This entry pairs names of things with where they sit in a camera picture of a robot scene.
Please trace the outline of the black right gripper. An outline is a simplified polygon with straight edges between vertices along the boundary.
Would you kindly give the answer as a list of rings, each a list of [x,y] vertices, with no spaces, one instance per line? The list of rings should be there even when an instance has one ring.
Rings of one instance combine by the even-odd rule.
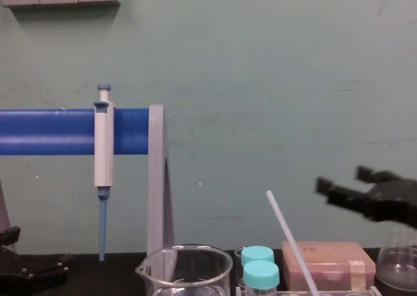
[[[327,204],[360,213],[374,222],[392,221],[416,228],[415,180],[363,165],[356,167],[355,179],[375,186],[369,192],[361,192],[318,177],[315,192]]]

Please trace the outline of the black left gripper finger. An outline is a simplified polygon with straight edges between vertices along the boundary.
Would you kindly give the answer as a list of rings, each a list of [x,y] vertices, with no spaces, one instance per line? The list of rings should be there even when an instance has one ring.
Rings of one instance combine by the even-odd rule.
[[[0,245],[12,245],[18,242],[21,228],[14,226],[0,231]]]
[[[39,287],[63,284],[72,254],[39,255],[31,259],[14,252],[1,253],[1,287]]]

